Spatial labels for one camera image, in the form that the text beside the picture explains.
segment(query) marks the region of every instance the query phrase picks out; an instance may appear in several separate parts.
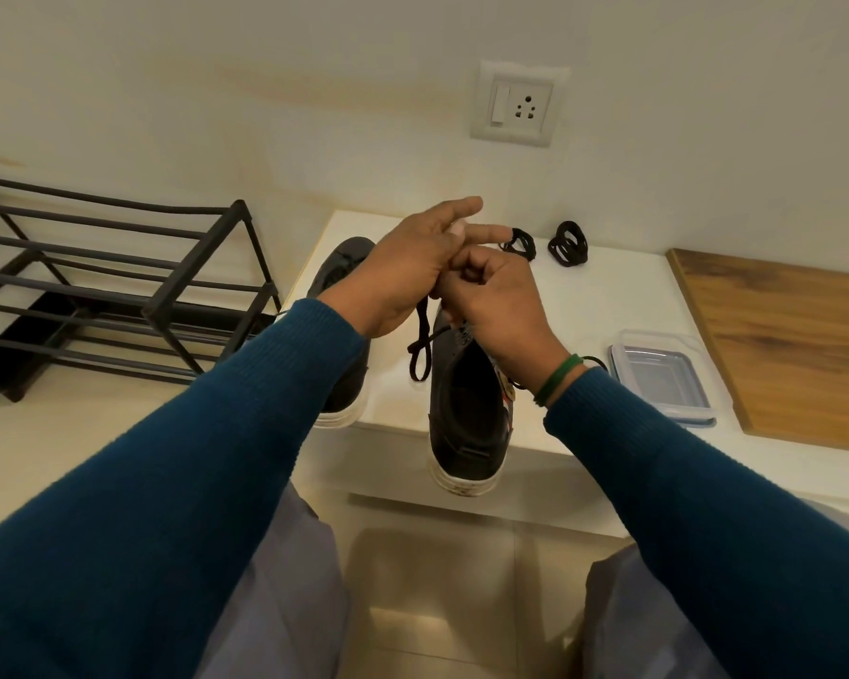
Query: black sneaker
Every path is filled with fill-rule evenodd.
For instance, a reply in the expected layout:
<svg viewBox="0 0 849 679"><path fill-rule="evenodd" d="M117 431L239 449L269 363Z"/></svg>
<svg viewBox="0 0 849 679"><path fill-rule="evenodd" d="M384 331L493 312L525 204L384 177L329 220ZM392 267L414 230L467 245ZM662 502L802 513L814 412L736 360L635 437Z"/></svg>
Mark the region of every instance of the black sneaker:
<svg viewBox="0 0 849 679"><path fill-rule="evenodd" d="M317 298L334 283L345 279L373 249L374 243L368 238L357 236L343 240L320 265L314 281L311 282L311 288L308 289L308 297ZM367 402L365 373L370 351L371 341L368 341L358 359L350 364L350 367L343 372L343 376L340 376L340 380L330 391L327 402L317 416L317 422L314 424L317 428L339 429L349 426L362 416Z"/></svg>
<svg viewBox="0 0 849 679"><path fill-rule="evenodd" d="M431 476L458 495L483 495L506 459L515 391L467 328L450 328L442 310L431 339Z"/></svg>

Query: teal sweater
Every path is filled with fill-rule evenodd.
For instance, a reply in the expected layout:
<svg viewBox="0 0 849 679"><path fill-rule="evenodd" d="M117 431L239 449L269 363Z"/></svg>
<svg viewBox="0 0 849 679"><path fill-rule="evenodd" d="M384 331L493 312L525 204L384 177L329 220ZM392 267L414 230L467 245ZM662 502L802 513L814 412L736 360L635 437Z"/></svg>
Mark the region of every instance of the teal sweater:
<svg viewBox="0 0 849 679"><path fill-rule="evenodd" d="M0 524L0 676L191 677L362 338L312 299ZM599 371L545 426L733 677L849 677L849 533Z"/></svg>

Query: hand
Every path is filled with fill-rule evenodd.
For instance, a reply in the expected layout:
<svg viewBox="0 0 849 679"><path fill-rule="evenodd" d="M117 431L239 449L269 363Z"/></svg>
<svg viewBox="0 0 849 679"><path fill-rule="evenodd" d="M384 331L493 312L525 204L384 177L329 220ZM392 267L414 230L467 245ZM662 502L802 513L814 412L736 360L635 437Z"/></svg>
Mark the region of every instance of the hand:
<svg viewBox="0 0 849 679"><path fill-rule="evenodd" d="M441 273L433 295L442 299L453 326L468 321L475 340L499 368L532 393L569 356L550 330L528 261L518 255L465 247ZM547 406L584 371L584 365L573 369Z"/></svg>
<svg viewBox="0 0 849 679"><path fill-rule="evenodd" d="M406 217L354 272L319 299L363 336L385 336L406 321L465 245L511 240L509 226L465 222L482 207L480 197L466 197Z"/></svg>

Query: switch plate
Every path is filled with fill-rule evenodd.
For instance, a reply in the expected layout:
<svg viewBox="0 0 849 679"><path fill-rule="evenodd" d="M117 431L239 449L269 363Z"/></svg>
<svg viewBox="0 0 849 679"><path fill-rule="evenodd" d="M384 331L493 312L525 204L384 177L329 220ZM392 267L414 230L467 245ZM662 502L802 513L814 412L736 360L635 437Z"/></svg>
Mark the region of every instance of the switch plate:
<svg viewBox="0 0 849 679"><path fill-rule="evenodd" d="M539 147L550 145L568 79L567 67L526 67L483 60L475 93L472 137Z"/></svg>

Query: clear plastic lid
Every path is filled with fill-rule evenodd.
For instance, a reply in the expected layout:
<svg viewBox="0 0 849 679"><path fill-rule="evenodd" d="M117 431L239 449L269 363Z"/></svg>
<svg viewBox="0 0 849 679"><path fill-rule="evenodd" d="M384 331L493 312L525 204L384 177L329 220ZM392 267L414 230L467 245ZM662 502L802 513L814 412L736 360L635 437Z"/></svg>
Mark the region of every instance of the clear plastic lid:
<svg viewBox="0 0 849 679"><path fill-rule="evenodd" d="M709 425L732 406L717 367L691 336L620 331L610 358L620 383L671 419Z"/></svg>

